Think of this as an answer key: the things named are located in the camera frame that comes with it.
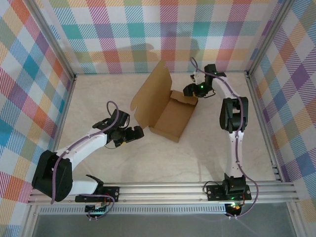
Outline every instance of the cardboard box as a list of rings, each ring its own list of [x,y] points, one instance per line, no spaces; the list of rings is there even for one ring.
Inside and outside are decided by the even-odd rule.
[[[171,90],[172,80],[165,61],[161,60],[134,96],[130,109],[144,129],[179,142],[198,98]]]

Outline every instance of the open cardboard box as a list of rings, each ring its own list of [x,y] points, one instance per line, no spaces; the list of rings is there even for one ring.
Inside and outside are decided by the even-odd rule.
[[[161,60],[134,96],[130,108],[136,107],[135,119],[144,129],[179,142],[198,103],[196,97],[184,96],[170,90],[171,76],[165,61]]]

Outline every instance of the white floor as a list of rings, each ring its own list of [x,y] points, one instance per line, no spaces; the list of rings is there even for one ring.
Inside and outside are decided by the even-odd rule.
[[[243,168],[254,180],[274,180],[243,73],[227,74],[231,85],[249,99],[249,119],[243,140]],[[93,124],[108,117],[106,102],[115,101],[131,114],[130,102],[148,74],[79,76],[70,104],[60,146],[83,136]],[[172,89],[191,82],[189,74],[172,74]],[[226,168],[226,136],[219,126],[222,101],[218,96],[200,99],[179,143],[153,134],[115,150],[100,148],[75,169],[76,175],[91,174],[104,182],[221,181]]]

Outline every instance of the plaid fabric backdrop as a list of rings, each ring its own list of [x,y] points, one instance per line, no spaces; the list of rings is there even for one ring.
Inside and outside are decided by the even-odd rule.
[[[286,181],[316,233],[316,0],[296,0],[254,83]]]
[[[281,2],[37,0],[74,71],[85,74],[151,72],[160,59],[171,72],[191,72],[190,56],[244,71]]]
[[[70,80],[22,0],[0,0],[0,236],[17,236]]]

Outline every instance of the colorful plaid panel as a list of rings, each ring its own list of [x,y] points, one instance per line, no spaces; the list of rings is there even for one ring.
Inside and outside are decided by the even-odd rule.
[[[243,71],[277,0],[37,0],[78,73],[171,72],[216,63]]]
[[[283,175],[316,233],[316,1],[295,1],[254,83]]]
[[[0,5],[0,236],[14,237],[70,80],[22,0]]]

